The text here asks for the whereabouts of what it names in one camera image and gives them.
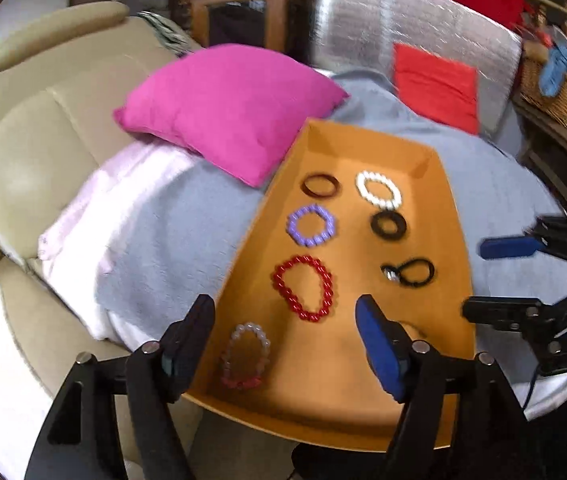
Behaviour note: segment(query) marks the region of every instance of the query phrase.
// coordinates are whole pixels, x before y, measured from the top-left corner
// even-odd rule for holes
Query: beige leather sofa
[[[41,282],[38,237],[90,173],[131,142],[112,110],[174,59],[116,2],[55,12],[0,44],[0,287],[14,341],[51,396],[79,352],[104,359],[127,351],[93,340]],[[117,402],[124,457],[137,462],[126,399]],[[182,399],[171,413],[188,450],[201,409]]]

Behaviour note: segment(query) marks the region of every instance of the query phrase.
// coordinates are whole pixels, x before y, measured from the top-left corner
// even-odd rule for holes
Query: black cable
[[[537,365],[537,367],[534,369],[534,373],[532,374],[530,387],[528,388],[528,395],[526,396],[523,406],[521,407],[522,410],[525,410],[528,407],[530,399],[532,399],[532,391],[534,390],[534,383],[537,382],[538,376],[539,376],[539,365]]]

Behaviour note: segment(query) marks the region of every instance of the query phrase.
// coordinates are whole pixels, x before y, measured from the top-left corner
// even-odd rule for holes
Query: metal bolt
[[[148,341],[142,345],[142,352],[144,352],[145,354],[154,354],[159,349],[159,341]]]
[[[412,349],[418,354],[427,354],[430,352],[430,345],[420,339],[412,343]]]
[[[559,341],[551,341],[550,344],[548,344],[548,352],[551,354],[558,354],[561,352],[561,343]]]
[[[479,354],[479,362],[486,366],[490,366],[495,363],[495,358],[492,357],[492,355],[490,355],[488,352],[481,352],[481,354]]]
[[[93,359],[94,355],[91,354],[90,352],[79,352],[77,354],[77,357],[75,357],[75,362],[78,365],[84,365],[87,362],[91,361]]]

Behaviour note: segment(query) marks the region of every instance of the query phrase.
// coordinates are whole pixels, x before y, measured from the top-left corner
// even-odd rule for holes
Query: clear beaded bracelet
[[[384,186],[390,189],[390,192],[392,193],[392,199],[384,200],[368,191],[365,183],[369,180],[384,184]],[[362,171],[357,175],[356,185],[361,197],[365,200],[368,200],[368,202],[370,202],[374,206],[377,206],[379,209],[388,209],[392,211],[401,206],[401,191],[399,191],[399,188],[395,186],[395,183],[391,181],[390,178],[382,175],[381,173]]]
[[[230,373],[230,357],[232,355],[232,347],[241,338],[244,332],[252,332],[257,336],[261,343],[261,357],[259,358],[259,361],[257,361],[255,375],[243,380],[237,380],[233,379]],[[261,376],[263,375],[264,370],[266,370],[266,365],[268,364],[268,355],[270,355],[270,341],[266,337],[266,333],[258,324],[246,323],[237,325],[235,331],[228,340],[228,346],[226,347],[225,352],[222,354],[222,367],[224,370],[222,373],[222,383],[224,386],[236,390],[248,390],[250,388],[260,386],[262,383]]]

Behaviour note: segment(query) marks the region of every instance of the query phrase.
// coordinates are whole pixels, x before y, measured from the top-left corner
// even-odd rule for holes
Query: black rubber ring
[[[384,231],[381,228],[382,219],[392,221],[393,224],[397,226],[397,230],[392,232]],[[379,211],[377,214],[372,215],[372,218],[370,219],[370,227],[372,228],[372,232],[374,232],[379,238],[391,241],[401,240],[407,230],[406,219],[403,218],[400,213],[389,209],[384,209],[383,211]]]
[[[428,266],[428,277],[425,280],[423,280],[422,282],[411,282],[410,280],[404,278],[403,274],[401,273],[402,270],[420,264],[426,264]],[[419,288],[420,286],[425,286],[433,281],[433,278],[435,277],[435,264],[433,264],[426,258],[413,258],[412,260],[408,260],[407,262],[402,263],[398,267],[390,264],[383,264],[381,266],[381,272],[383,272],[384,274],[386,274],[387,272],[393,272],[397,276],[397,279],[399,280],[401,285]]]
[[[317,179],[317,178],[322,178],[324,180],[329,181],[329,183],[334,186],[334,189],[332,191],[330,191],[329,193],[316,193],[314,191],[311,191],[308,188],[308,181],[314,180],[314,179]],[[303,182],[301,183],[301,190],[306,195],[311,196],[313,198],[332,198],[337,193],[339,193],[340,189],[341,189],[341,184],[339,184],[339,181],[334,176],[327,174],[327,173],[310,173],[310,174],[306,175]]]

